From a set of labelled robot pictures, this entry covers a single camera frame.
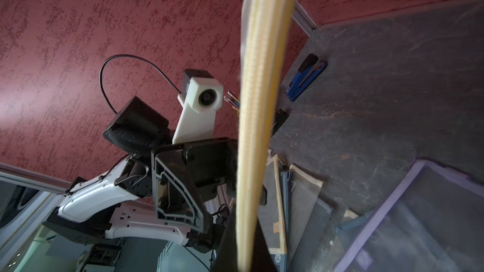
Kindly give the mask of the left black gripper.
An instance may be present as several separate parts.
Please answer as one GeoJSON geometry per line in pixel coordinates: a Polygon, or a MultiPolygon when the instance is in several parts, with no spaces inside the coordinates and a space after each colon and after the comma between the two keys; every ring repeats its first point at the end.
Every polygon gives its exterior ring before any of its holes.
{"type": "Polygon", "coordinates": [[[153,188],[157,218],[207,233],[213,223],[205,202],[217,187],[236,196],[238,141],[216,138],[162,146],[152,151],[153,185],[168,186],[166,196],[153,188]]]}

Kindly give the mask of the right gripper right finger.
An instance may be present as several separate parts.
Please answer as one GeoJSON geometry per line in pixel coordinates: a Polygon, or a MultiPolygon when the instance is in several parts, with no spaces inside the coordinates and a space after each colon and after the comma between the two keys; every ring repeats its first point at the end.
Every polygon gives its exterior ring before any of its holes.
{"type": "Polygon", "coordinates": [[[252,272],[277,272],[276,266],[269,254],[268,247],[263,236],[262,228],[257,221],[253,245],[252,272]]]}

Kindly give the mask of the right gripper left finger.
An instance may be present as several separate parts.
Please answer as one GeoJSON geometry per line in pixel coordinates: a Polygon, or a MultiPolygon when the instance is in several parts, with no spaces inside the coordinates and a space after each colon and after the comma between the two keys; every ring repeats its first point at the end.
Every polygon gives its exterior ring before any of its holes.
{"type": "Polygon", "coordinates": [[[228,220],[217,250],[217,256],[211,271],[238,271],[237,264],[237,243],[236,243],[236,205],[229,210],[228,220]]]}

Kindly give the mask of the purple mesh pouch back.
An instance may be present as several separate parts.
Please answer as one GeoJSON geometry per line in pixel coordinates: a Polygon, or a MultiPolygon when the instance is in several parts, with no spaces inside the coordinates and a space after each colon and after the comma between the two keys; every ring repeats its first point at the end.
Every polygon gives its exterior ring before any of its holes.
{"type": "Polygon", "coordinates": [[[418,160],[369,215],[341,226],[335,271],[482,271],[483,185],[418,160]]]}

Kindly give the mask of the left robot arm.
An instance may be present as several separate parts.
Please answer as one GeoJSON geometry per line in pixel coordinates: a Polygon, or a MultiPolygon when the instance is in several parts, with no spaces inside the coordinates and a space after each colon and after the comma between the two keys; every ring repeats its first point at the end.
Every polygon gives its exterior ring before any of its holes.
{"type": "Polygon", "coordinates": [[[103,137],[126,156],[91,180],[76,179],[45,226],[75,243],[139,237],[201,253],[217,249],[223,223],[206,208],[227,185],[235,194],[237,141],[214,137],[223,85],[186,69],[175,130],[138,97],[116,112],[103,137]]]}

